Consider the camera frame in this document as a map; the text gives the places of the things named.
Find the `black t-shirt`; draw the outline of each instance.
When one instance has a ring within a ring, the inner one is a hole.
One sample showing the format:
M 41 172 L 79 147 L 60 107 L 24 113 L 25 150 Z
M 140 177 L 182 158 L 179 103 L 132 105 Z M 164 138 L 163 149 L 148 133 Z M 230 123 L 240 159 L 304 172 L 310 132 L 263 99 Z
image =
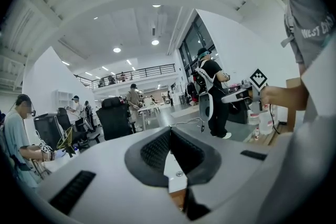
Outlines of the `black t-shirt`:
M 222 97 L 224 96 L 224 93 L 219 90 L 218 88 L 222 89 L 222 83 L 217 79 L 216 73 L 221 71 L 221 67 L 219 66 L 219 64 L 217 64 L 215 61 L 213 60 L 207 60 L 204 65 L 202 66 L 202 69 L 204 69 L 204 71 L 208 74 L 208 76 L 210 78 L 215 77 L 214 80 L 214 86 L 209 90 L 209 93 L 215 98 L 215 97 Z

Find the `glass railing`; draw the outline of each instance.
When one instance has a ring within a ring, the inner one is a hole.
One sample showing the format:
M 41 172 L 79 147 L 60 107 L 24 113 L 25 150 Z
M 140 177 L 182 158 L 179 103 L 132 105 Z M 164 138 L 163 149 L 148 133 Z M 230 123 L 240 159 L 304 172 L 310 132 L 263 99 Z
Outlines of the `glass railing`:
M 162 74 L 174 73 L 175 64 L 163 65 L 157 67 L 148 67 L 135 71 L 122 72 L 115 75 L 110 75 L 97 80 L 88 80 L 80 76 L 75 76 L 83 85 L 87 88 L 98 89 L 108 85 L 113 85 L 117 83 L 130 82 L 132 80 L 143 79 L 152 76 L 159 76 Z

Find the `computer monitor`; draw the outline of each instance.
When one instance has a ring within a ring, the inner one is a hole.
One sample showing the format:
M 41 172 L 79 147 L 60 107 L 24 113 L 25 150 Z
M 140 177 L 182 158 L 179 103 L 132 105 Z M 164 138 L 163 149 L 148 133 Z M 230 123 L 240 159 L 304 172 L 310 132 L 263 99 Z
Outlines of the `computer monitor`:
M 34 118 L 35 129 L 44 142 L 52 148 L 57 150 L 57 144 L 61 137 L 61 130 L 59 129 L 56 113 L 47 113 Z

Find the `white sneaker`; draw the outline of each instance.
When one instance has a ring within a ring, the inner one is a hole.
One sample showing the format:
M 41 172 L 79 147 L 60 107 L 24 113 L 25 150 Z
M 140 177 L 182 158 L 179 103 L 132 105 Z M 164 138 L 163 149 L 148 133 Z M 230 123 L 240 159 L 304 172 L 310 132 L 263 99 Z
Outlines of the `white sneaker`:
M 223 139 L 229 139 L 232 136 L 232 133 L 226 133 Z

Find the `light blue shirt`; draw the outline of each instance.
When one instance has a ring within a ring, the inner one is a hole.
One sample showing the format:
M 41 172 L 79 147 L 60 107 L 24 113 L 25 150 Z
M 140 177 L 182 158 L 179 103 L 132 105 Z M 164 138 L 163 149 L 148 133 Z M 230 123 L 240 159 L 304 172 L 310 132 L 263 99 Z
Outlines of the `light blue shirt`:
M 18 178 L 25 182 L 29 187 L 36 188 L 41 181 L 40 177 L 35 174 L 31 163 L 24 159 L 19 152 L 23 146 L 28 146 L 29 141 L 23 124 L 23 119 L 19 113 L 13 109 L 8 112 L 5 118 L 5 138 L 10 156 L 14 155 L 20 163 L 26 163 L 31 168 L 30 171 L 17 169 Z

